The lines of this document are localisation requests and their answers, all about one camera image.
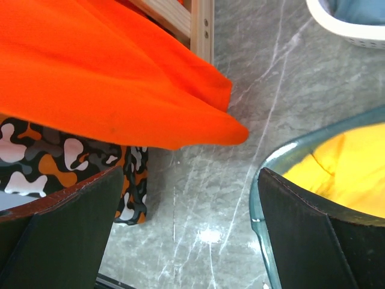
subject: yellow cloth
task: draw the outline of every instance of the yellow cloth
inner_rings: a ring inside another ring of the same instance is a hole
[[[345,207],[385,218],[385,123],[346,131],[284,177]]]

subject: white plastic basket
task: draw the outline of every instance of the white plastic basket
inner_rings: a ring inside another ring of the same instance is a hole
[[[327,0],[306,0],[306,4],[314,19],[331,33],[339,35],[357,46],[385,49],[385,26],[359,25],[340,21],[331,15]]]

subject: laundry basket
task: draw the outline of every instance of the laundry basket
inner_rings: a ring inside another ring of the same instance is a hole
[[[285,143],[281,147],[274,150],[274,152],[266,158],[256,172],[251,184],[249,200],[251,227],[258,236],[263,261],[265,263],[272,289],[282,289],[282,286],[278,276],[276,261],[274,259],[269,232],[262,211],[262,205],[259,199],[257,182],[260,170],[266,167],[280,175],[283,175],[291,167],[303,160],[306,155],[311,154],[321,143],[331,139],[332,137],[353,128],[382,122],[385,122],[385,105],[341,122],[326,126],[325,128]]]
[[[325,29],[350,43],[385,49],[385,26],[359,25],[343,22],[331,15],[327,0],[306,0],[310,14]]]

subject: blue fabric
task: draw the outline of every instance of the blue fabric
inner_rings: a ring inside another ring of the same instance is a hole
[[[353,24],[385,25],[385,0],[328,0],[334,17]]]

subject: marble floor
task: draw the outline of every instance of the marble floor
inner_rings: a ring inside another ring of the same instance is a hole
[[[385,104],[385,51],[330,34],[305,0],[216,0],[215,17],[215,65],[250,137],[150,151],[149,221],[115,224],[100,268],[136,289],[263,288],[248,215],[258,166],[290,138]]]

